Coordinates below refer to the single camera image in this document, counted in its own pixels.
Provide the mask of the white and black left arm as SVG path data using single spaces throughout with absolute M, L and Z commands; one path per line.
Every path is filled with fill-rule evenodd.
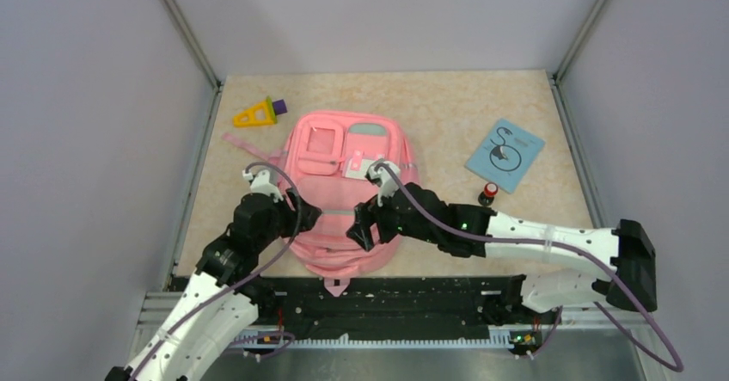
M 322 209 L 290 188 L 284 196 L 246 194 L 224 233 L 209 243 L 187 287 L 147 345 L 108 380 L 199 380 L 226 347 L 276 310 L 259 264 L 271 243 L 312 230 Z

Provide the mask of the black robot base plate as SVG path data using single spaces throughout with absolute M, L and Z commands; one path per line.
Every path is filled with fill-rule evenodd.
M 299 341 L 450 341 L 488 339 L 498 329 L 554 322 L 502 296 L 507 277 L 357 278 L 338 297 L 315 278 L 256 278 L 241 288 L 257 306 L 256 324 Z

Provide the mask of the pink student backpack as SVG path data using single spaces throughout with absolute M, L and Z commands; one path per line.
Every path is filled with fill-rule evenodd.
M 282 149 L 265 153 L 230 133 L 224 140 L 280 167 L 313 206 L 322 209 L 313 229 L 300 233 L 291 252 L 322 277 L 335 297 L 350 280 L 389 263 L 403 238 L 377 244 L 366 251 L 346 237 L 353 225 L 353 208 L 377 194 L 366 178 L 376 161 L 392 162 L 403 183 L 417 182 L 419 172 L 412 145 L 396 121 L 375 114 L 315 111 L 294 125 Z

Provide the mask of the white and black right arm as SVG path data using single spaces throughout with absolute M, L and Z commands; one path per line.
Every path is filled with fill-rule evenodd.
M 634 312 L 658 308 L 656 251 L 641 223 L 574 229 L 516 218 L 489 207 L 446 203 L 414 183 L 354 208 L 346 237 L 366 251 L 396 237 L 432 243 L 454 257 L 544 261 L 552 275 L 528 274 L 504 299 L 506 315 L 528 322 L 556 306 L 606 302 Z

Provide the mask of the light blue thin booklet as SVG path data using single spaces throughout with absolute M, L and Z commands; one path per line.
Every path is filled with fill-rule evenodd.
M 499 119 L 465 163 L 465 168 L 513 194 L 545 141 L 506 119 Z

